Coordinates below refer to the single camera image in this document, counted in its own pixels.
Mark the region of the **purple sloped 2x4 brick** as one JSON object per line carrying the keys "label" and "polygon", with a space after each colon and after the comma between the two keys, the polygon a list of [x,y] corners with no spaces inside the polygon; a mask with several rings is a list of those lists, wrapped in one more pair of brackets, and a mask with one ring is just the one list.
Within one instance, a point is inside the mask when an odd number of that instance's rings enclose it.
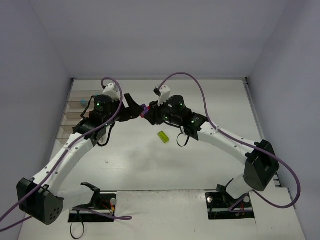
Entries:
{"label": "purple sloped 2x4 brick", "polygon": [[140,114],[141,118],[144,118],[146,115],[147,106],[145,104],[142,104],[141,107],[143,108],[142,113]]}

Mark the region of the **small teal brick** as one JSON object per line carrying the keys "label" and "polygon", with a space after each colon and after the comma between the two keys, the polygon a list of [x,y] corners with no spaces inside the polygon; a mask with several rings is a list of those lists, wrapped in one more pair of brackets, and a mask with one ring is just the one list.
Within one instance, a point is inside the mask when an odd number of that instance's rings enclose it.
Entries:
{"label": "small teal brick", "polygon": [[82,106],[86,106],[86,105],[88,104],[88,101],[85,100],[85,99],[81,99],[81,100],[80,100],[80,104],[81,104]]}

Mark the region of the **green 2x4 brick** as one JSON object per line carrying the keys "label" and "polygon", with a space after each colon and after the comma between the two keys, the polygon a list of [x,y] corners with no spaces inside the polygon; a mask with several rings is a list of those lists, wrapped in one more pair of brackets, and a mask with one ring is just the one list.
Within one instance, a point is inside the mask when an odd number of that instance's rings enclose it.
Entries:
{"label": "green 2x4 brick", "polygon": [[167,144],[170,141],[170,138],[168,137],[168,135],[164,131],[158,132],[157,136],[159,137],[159,139],[161,140],[161,142],[163,144]]}

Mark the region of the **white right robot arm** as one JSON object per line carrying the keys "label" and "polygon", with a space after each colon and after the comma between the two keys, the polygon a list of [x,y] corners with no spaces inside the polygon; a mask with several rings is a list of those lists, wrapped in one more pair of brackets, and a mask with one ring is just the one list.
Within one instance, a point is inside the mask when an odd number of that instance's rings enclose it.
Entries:
{"label": "white right robot arm", "polygon": [[263,192],[280,168],[268,141],[246,142],[237,135],[225,132],[211,124],[209,117],[186,107],[181,95],[173,95],[165,101],[152,101],[144,117],[152,125],[170,124],[177,127],[185,136],[210,144],[237,159],[244,166],[243,173],[221,188],[233,200],[251,191]]}

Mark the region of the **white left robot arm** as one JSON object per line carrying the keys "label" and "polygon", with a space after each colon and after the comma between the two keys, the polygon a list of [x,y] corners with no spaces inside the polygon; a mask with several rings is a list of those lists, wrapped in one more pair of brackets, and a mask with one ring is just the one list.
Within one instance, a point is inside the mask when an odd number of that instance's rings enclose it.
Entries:
{"label": "white left robot arm", "polygon": [[19,208],[26,214],[51,225],[65,210],[73,208],[95,209],[101,202],[101,190],[88,182],[82,182],[73,190],[61,190],[61,186],[78,162],[106,135],[115,122],[138,118],[144,108],[130,94],[124,95],[127,107],[109,95],[92,96],[92,111],[84,110],[81,121],[56,156],[31,179],[22,178],[16,188]]}

